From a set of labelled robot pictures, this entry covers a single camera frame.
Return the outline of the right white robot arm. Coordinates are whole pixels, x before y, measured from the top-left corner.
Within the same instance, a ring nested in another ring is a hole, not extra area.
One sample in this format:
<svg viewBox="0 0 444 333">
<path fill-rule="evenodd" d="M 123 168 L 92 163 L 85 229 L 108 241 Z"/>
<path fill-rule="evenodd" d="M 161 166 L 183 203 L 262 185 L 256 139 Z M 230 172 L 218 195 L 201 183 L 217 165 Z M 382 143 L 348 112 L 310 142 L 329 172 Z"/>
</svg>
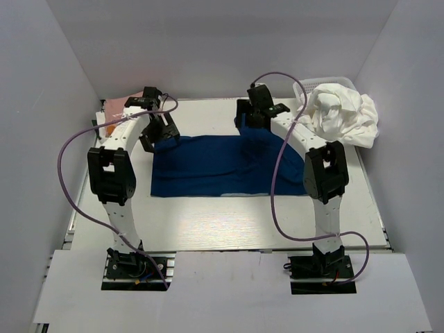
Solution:
<svg viewBox="0 0 444 333">
<path fill-rule="evenodd" d="M 247 94 L 248 99 L 237 101 L 236 127 L 263 128 L 284 140 L 271 181 L 271 214 L 275 227 L 286 239 L 312 242 L 314 270 L 323 277 L 330 276 L 345 255 L 339 221 L 341 200 L 349 183 L 344 146 L 338 141 L 326 141 L 299 123 L 286 105 L 273 102 L 266 85 L 253 83 Z M 291 237 L 278 224 L 275 185 L 280 160 L 288 146 L 304 161 L 302 183 L 314 205 L 313 237 Z"/>
</svg>

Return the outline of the blue t-shirt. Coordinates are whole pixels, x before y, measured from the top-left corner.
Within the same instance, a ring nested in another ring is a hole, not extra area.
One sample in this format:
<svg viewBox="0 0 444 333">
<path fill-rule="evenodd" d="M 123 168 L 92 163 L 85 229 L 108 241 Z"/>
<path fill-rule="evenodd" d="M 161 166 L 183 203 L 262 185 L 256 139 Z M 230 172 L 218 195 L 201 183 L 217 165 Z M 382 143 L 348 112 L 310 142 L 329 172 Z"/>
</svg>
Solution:
<svg viewBox="0 0 444 333">
<path fill-rule="evenodd" d="M 151 195 L 160 198 L 268 196 L 283 140 L 266 129 L 243 127 L 238 135 L 182 136 L 161 142 L 153 157 Z M 304 162 L 286 147 L 275 194 L 304 196 Z"/>
</svg>

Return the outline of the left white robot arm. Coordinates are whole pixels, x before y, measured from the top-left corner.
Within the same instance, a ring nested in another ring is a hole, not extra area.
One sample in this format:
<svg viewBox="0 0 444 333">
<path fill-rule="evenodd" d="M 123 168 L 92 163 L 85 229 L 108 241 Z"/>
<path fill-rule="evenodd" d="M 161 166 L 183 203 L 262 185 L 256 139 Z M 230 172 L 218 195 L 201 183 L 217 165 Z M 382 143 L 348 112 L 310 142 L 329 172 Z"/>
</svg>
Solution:
<svg viewBox="0 0 444 333">
<path fill-rule="evenodd" d="M 137 181 L 130 154 L 137 142 L 144 151 L 155 153 L 161 142 L 177 144 L 180 139 L 171 115 L 160 114 L 163 96 L 158 88 L 145 87 L 140 97 L 129 97 L 124 104 L 122 122 L 98 148 L 87 153 L 92 193 L 103 204 L 114 232 L 111 254 L 128 254 L 122 266 L 133 277 L 145 272 L 147 261 L 135 253 L 143 250 L 143 244 L 133 218 L 131 198 Z"/>
</svg>

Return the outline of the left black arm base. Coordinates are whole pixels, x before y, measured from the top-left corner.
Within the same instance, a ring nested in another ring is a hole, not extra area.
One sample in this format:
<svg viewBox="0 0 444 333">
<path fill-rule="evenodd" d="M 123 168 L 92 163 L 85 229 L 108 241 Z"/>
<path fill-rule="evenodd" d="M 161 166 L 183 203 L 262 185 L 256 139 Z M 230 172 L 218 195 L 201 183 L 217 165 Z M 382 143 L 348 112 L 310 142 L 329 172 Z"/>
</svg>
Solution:
<svg viewBox="0 0 444 333">
<path fill-rule="evenodd" d="M 166 283 L 173 279 L 174 255 L 152 256 L 157 267 L 146 257 L 137 257 L 136 253 L 111 255 L 105 262 L 102 291 L 166 291 L 158 270 L 164 276 Z"/>
</svg>

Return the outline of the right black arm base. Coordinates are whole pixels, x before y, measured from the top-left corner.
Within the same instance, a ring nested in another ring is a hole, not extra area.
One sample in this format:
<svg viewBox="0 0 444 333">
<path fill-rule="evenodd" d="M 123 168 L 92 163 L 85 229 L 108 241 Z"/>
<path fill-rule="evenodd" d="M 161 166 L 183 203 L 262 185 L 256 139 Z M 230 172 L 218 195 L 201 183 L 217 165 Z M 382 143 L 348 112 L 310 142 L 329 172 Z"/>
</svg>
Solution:
<svg viewBox="0 0 444 333">
<path fill-rule="evenodd" d="M 315 267 L 312 256 L 288 257 L 283 269 L 289 273 L 292 295 L 339 295 L 357 292 L 355 282 L 343 284 L 343 281 L 354 277 L 348 255 L 324 273 Z"/>
</svg>

